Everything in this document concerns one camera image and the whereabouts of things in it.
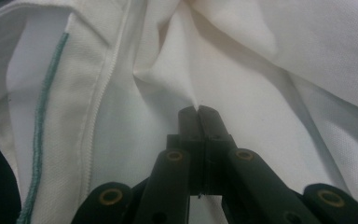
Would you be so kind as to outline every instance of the white garment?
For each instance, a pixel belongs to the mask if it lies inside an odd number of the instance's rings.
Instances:
[[[149,176],[189,105],[218,110],[237,145],[260,154],[289,188],[327,183],[358,200],[358,1],[27,0],[1,8],[0,150],[23,204],[35,108],[63,33],[33,223],[69,223],[102,183],[134,186]],[[220,198],[192,199],[190,223],[225,222]]]

